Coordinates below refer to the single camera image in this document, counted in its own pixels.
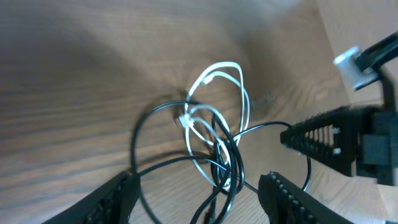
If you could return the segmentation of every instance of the wooden table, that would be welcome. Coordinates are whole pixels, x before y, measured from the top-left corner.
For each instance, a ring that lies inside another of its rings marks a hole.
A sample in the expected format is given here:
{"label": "wooden table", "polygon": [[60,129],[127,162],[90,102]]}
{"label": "wooden table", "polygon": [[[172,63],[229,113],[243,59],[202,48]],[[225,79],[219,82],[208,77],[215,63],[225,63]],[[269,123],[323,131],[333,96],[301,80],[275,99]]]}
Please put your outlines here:
{"label": "wooden table", "polygon": [[[128,169],[139,115],[181,99],[214,62],[242,66],[254,102],[251,124],[295,123],[348,103],[315,0],[2,1],[0,36],[2,223],[41,223]],[[236,129],[237,96],[232,84],[215,81],[195,98],[221,110]],[[242,138],[252,185],[270,170],[303,184],[305,158],[280,145],[283,129]],[[170,110],[145,124],[140,167],[184,152]],[[211,192],[189,161],[148,174],[142,187],[164,223],[189,222]],[[308,192],[354,222],[392,219],[370,179],[349,179],[314,162]],[[244,189],[225,222],[264,223],[267,216]],[[149,223],[140,203],[131,223]]]}

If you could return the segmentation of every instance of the clamp jaw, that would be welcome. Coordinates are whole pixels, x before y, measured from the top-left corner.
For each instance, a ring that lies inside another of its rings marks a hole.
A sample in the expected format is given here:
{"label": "clamp jaw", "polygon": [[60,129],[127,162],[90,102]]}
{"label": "clamp jaw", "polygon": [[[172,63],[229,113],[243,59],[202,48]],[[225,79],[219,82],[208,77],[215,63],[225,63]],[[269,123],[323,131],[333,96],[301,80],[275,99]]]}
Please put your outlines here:
{"label": "clamp jaw", "polygon": [[341,107],[293,125],[280,134],[295,149],[349,177],[376,178],[398,185],[398,115],[394,84],[381,66],[398,57],[398,33],[360,52],[357,47],[335,59],[335,65],[359,90],[382,83],[384,104]]}
{"label": "clamp jaw", "polygon": [[123,171],[44,224],[127,224],[140,186],[138,174]]}
{"label": "clamp jaw", "polygon": [[277,172],[261,175],[258,198],[270,223],[351,223]]}

